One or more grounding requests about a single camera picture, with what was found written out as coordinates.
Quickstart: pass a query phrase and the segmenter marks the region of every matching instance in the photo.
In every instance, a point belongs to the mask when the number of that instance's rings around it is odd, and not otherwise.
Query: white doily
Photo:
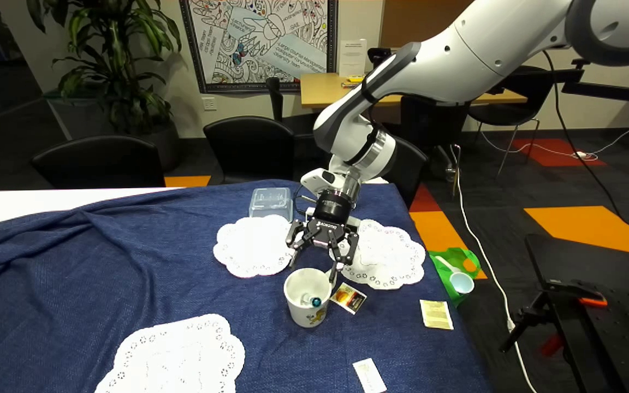
[[[395,291],[404,285],[421,282],[424,259],[424,246],[410,241],[399,228],[361,220],[357,257],[340,274],[375,291]]]
[[[236,278],[275,275],[287,269],[291,222],[282,217],[249,217],[223,226],[211,255]]]
[[[141,392],[236,392],[245,366],[245,346],[220,314],[144,327],[126,337],[114,369],[96,393]]]

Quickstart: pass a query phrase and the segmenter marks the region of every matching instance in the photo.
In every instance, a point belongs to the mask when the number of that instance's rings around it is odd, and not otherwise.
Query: framed picture
[[[336,0],[181,0],[200,91],[294,91],[299,75],[336,69]]]

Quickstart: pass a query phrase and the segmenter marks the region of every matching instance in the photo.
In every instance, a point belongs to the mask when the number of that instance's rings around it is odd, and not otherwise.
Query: dark blue tablecloth
[[[388,392],[488,392],[461,322],[425,330],[419,300],[445,300],[436,275],[369,295],[351,317],[331,306],[298,327],[282,295],[287,270],[238,280],[211,257],[217,232],[247,217],[257,182],[171,191],[0,222],[0,392],[95,392],[131,331],[223,314],[245,343],[238,392],[362,392],[351,362],[373,359]],[[392,185],[361,191],[359,219],[417,234]],[[328,269],[321,249],[299,266]]]

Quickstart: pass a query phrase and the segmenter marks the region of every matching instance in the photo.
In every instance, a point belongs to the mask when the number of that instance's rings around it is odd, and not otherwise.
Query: white cup
[[[324,270],[298,269],[287,278],[283,295],[293,322],[302,327],[317,327],[328,317],[331,285]]]

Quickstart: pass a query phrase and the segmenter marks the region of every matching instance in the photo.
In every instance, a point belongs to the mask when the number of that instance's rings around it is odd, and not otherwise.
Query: white table
[[[173,187],[0,191],[0,220]]]

